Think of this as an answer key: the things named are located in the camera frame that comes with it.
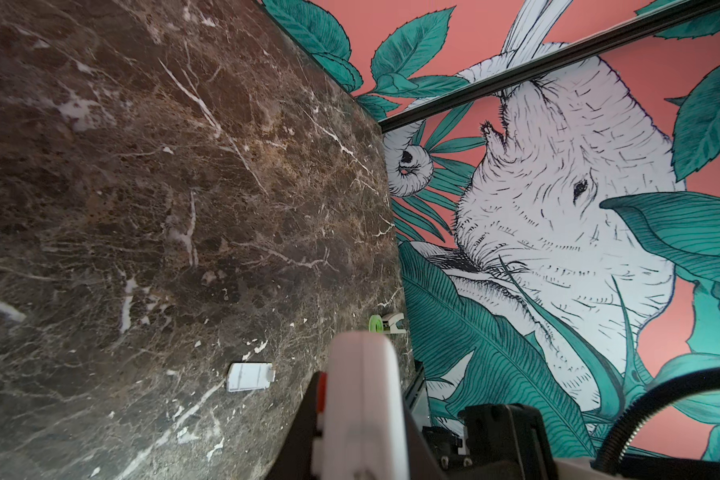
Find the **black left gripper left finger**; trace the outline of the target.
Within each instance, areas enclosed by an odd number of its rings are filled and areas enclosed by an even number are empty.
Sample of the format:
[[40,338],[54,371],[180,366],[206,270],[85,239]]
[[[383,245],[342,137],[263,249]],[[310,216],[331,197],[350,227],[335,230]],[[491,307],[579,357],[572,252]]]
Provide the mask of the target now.
[[315,479],[311,468],[312,447],[318,436],[318,405],[324,393],[324,383],[324,372],[315,372],[311,377],[283,445],[265,476],[266,480]]

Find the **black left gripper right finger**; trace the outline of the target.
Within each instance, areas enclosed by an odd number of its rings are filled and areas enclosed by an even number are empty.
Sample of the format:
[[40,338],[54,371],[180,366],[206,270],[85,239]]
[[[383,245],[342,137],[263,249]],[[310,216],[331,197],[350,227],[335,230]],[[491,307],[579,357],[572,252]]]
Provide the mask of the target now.
[[410,478],[412,480],[447,480],[447,476],[436,462],[414,420],[406,396],[403,396],[403,414]]

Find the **white remote control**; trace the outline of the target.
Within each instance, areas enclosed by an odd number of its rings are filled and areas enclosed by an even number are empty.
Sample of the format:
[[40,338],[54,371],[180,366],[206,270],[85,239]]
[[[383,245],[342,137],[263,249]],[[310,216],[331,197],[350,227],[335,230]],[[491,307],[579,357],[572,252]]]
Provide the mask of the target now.
[[319,380],[317,414],[314,477],[410,477],[399,367],[383,334],[352,331],[334,338]]

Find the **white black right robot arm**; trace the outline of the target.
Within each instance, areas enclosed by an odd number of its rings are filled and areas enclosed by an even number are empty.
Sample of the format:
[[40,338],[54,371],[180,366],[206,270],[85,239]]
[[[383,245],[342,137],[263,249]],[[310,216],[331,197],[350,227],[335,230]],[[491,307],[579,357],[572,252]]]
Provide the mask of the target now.
[[720,391],[720,366],[661,380],[651,377],[643,365],[638,365],[626,377],[637,382],[644,396],[636,397],[620,417],[611,421],[613,430],[600,439],[598,451],[583,427],[583,414],[574,404],[543,400],[541,405],[545,411],[537,415],[550,428],[552,451],[565,453],[570,458],[593,454],[597,457],[593,463],[597,472],[632,479],[720,479],[720,462],[629,452],[634,434],[661,410],[670,405],[682,408],[687,405],[688,397]]

